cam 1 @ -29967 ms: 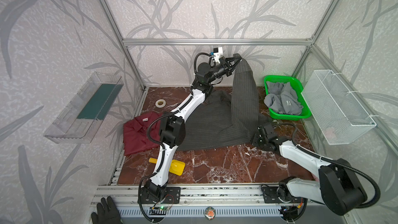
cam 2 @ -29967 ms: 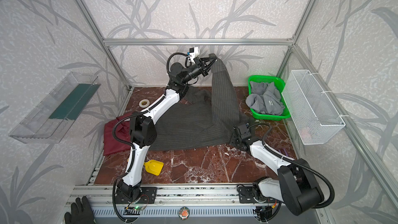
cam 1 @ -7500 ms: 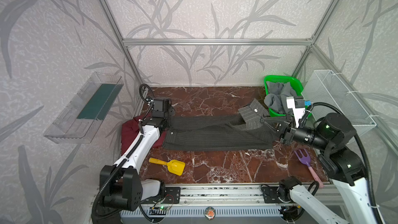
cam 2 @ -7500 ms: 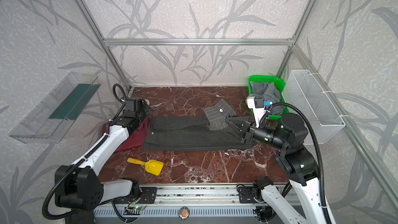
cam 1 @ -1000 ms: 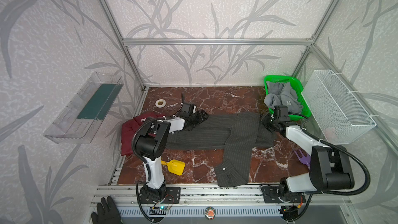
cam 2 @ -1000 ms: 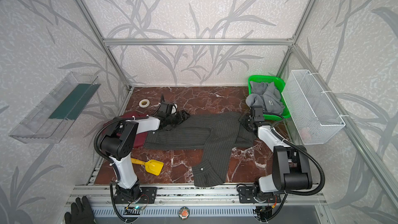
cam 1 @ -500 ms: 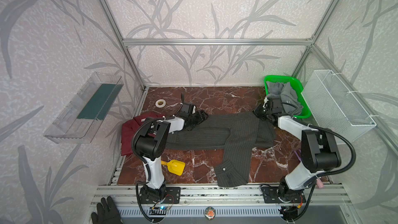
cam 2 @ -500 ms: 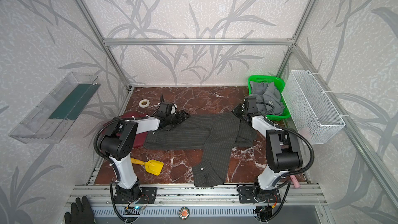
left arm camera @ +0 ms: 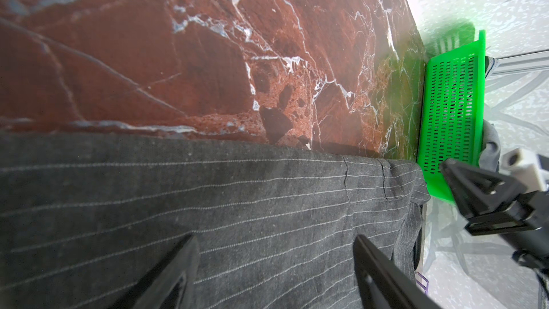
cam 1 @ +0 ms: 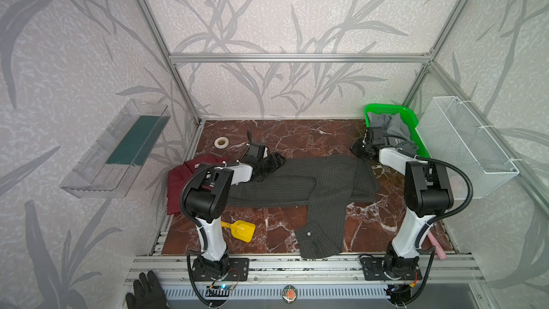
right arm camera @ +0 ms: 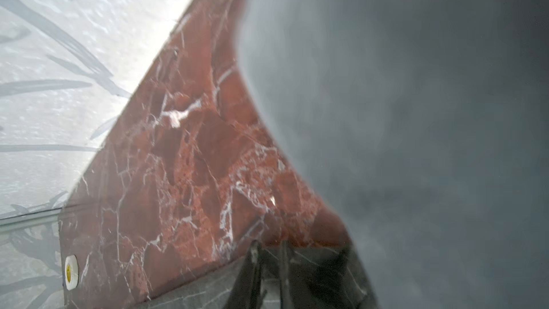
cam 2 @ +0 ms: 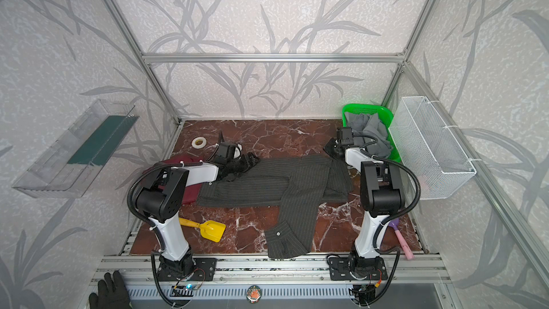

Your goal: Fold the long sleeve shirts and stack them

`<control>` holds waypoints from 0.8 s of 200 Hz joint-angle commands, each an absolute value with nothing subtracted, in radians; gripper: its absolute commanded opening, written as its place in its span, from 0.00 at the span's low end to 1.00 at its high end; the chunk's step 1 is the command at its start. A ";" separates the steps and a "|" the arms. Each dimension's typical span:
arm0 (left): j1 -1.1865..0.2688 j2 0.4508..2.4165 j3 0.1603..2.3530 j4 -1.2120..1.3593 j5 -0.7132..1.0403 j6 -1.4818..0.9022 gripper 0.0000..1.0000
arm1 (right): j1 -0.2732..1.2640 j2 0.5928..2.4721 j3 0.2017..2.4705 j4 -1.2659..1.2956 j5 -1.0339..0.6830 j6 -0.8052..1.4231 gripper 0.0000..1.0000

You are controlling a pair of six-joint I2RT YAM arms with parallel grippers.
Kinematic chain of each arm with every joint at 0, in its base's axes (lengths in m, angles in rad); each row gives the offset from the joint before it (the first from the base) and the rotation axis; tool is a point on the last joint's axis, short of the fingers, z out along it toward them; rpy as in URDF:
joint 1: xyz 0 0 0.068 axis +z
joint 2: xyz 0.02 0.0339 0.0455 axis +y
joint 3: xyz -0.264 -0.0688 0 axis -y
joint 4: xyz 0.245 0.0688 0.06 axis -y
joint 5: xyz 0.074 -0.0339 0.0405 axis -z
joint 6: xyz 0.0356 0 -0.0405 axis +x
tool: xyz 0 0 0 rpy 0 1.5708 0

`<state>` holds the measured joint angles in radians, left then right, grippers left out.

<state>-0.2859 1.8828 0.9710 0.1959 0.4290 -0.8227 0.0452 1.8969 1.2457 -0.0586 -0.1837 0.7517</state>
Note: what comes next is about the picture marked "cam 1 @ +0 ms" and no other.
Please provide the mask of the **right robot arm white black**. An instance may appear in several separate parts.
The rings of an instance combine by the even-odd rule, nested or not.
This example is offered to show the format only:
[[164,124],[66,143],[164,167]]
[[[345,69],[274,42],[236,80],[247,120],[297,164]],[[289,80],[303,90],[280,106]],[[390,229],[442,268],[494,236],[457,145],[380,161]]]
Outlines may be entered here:
[[[431,226],[439,220],[462,212],[473,199],[473,183],[458,167],[429,157],[412,155],[399,145],[390,146],[390,135],[381,127],[366,129],[363,139],[351,150],[359,157],[377,160],[405,177],[406,214],[397,235],[383,257],[360,256],[366,280],[420,280],[427,273],[420,271],[421,255],[435,256],[436,247],[423,248]],[[463,203],[453,208],[454,196],[448,170],[457,173],[466,184]]]

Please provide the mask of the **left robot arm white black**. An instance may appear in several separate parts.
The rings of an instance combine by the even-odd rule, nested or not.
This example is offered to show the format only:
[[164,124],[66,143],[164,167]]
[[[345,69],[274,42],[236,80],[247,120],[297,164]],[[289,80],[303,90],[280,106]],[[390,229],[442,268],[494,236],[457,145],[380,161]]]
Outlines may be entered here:
[[222,232],[222,214],[233,185],[262,180],[285,164],[278,152],[248,138],[242,157],[232,162],[200,163],[180,193],[180,211],[195,224],[200,250],[187,253],[188,273],[192,281],[223,278],[234,268],[247,278],[244,260],[231,259]]

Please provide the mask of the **dark grey striped shirt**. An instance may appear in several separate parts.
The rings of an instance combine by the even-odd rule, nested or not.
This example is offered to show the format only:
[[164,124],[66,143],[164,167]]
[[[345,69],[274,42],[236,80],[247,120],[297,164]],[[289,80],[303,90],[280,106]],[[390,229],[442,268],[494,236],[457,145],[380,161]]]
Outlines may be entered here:
[[233,185],[232,207],[307,207],[307,222],[296,230],[306,259],[337,255],[343,250],[347,205],[373,203],[380,189],[368,161],[343,154],[288,159],[262,180]]

